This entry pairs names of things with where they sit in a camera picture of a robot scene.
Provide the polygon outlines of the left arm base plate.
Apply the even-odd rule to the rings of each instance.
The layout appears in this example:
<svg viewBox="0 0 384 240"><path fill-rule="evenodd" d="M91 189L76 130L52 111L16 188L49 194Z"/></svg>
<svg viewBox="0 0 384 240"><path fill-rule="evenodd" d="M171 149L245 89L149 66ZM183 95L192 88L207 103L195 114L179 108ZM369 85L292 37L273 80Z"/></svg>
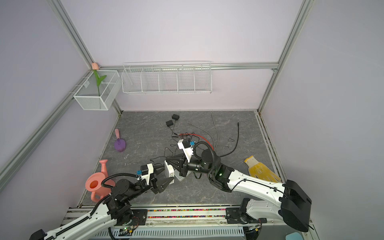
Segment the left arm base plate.
<svg viewBox="0 0 384 240"><path fill-rule="evenodd" d="M118 214L116 226L144 226L146 224L148 209L129 209Z"/></svg>

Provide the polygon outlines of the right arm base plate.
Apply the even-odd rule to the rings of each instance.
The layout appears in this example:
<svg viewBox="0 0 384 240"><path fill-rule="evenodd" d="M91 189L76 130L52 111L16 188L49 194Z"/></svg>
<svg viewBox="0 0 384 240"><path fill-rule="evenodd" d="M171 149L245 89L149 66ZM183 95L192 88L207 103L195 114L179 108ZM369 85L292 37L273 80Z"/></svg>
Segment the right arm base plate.
<svg viewBox="0 0 384 240"><path fill-rule="evenodd" d="M265 224L266 218L254 219L245 212L242 212L240 208L226 208L226 220L228 224Z"/></svg>

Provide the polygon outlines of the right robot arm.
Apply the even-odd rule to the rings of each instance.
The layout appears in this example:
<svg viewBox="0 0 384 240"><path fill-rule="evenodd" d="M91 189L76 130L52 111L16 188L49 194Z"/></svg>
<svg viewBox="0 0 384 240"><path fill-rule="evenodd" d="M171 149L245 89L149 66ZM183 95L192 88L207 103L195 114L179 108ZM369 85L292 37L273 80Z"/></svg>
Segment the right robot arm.
<svg viewBox="0 0 384 240"><path fill-rule="evenodd" d="M224 192L241 192L268 202L266 207L256 206L256 202L245 199L240 208L244 219L260 218L281 219L286 225L300 231L308 232L312 200L294 181L274 183L257 179L239 172L221 161L221 156L208 146L201 156L188 160L186 156L171 157L166 160L184 177L188 172L206 174L210 184Z"/></svg>

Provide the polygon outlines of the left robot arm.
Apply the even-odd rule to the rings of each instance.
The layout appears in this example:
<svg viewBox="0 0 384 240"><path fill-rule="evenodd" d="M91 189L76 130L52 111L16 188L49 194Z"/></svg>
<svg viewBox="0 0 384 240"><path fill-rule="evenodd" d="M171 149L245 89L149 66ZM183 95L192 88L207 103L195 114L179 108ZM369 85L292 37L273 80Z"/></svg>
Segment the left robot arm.
<svg viewBox="0 0 384 240"><path fill-rule="evenodd" d="M57 229L34 232L31 240L88 240L100 231L118 224L129 223L135 216L131 210L130 200L151 190L162 193L174 180L173 177L158 180L157 174L165 167L143 166L144 175L119 173L105 178L102 187L111 193L101 198L94 208L78 219Z"/></svg>

